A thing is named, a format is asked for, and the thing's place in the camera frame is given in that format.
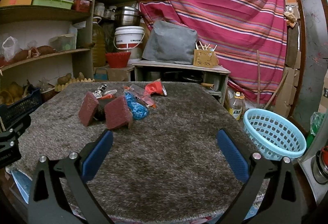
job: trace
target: green basket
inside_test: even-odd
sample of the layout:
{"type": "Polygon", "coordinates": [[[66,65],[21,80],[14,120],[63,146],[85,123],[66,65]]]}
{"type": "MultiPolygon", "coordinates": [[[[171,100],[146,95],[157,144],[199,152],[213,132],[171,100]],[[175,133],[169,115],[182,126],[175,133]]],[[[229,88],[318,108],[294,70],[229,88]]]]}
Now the green basket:
{"type": "Polygon", "coordinates": [[[71,9],[73,4],[73,1],[67,0],[32,0],[32,5],[34,6],[60,7],[71,9]]]}

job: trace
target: blue gripper pad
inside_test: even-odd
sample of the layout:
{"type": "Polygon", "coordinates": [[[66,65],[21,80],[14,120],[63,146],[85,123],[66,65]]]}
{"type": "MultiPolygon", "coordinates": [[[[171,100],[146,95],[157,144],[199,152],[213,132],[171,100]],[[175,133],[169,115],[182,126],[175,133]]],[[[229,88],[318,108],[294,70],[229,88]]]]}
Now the blue gripper pad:
{"type": "Polygon", "coordinates": [[[108,131],[100,139],[98,144],[93,148],[82,164],[81,179],[84,183],[92,180],[96,176],[96,173],[112,147],[112,144],[113,133],[108,131]]]}
{"type": "Polygon", "coordinates": [[[216,135],[218,146],[224,154],[237,180],[245,183],[249,178],[248,163],[230,140],[224,130],[219,130],[216,135]]]}

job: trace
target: dark blue crate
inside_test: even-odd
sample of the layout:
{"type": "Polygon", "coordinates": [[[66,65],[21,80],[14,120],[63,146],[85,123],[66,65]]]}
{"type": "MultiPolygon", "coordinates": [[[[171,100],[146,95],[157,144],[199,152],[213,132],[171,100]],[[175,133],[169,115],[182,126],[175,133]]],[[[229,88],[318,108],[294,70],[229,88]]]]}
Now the dark blue crate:
{"type": "Polygon", "coordinates": [[[0,105],[0,128],[4,132],[22,117],[31,114],[42,105],[40,88],[31,88],[31,93],[16,103],[0,105]]]}

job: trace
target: brown plush rug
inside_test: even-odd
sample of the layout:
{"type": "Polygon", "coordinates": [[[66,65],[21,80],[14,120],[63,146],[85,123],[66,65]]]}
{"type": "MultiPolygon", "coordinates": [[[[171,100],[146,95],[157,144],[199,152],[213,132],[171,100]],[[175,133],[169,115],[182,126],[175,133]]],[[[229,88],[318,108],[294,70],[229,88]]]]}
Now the brown plush rug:
{"type": "MultiPolygon", "coordinates": [[[[129,83],[109,82],[123,94],[129,83]]],[[[75,83],[35,111],[19,139],[22,159],[11,168],[28,176],[41,155],[66,157],[96,140],[105,129],[94,121],[84,127],[78,112],[87,91],[101,83],[75,83]]],[[[138,222],[175,222],[224,212],[239,192],[237,181],[216,145],[226,128],[250,151],[255,146],[237,121],[203,87],[165,83],[168,96],[153,96],[157,108],[114,132],[114,144],[88,186],[109,216],[138,222]]],[[[77,207],[64,184],[68,199],[77,207]]]]}

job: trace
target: red plastic basket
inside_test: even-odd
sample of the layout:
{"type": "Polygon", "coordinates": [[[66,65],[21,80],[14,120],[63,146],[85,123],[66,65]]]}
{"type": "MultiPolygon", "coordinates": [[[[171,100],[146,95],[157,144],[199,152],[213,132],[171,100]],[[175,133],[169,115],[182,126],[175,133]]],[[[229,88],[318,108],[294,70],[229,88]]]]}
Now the red plastic basket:
{"type": "Polygon", "coordinates": [[[107,53],[105,56],[111,68],[125,68],[128,65],[131,52],[107,53]]]}
{"type": "Polygon", "coordinates": [[[78,12],[89,12],[92,5],[92,0],[73,0],[72,9],[78,12]]]}

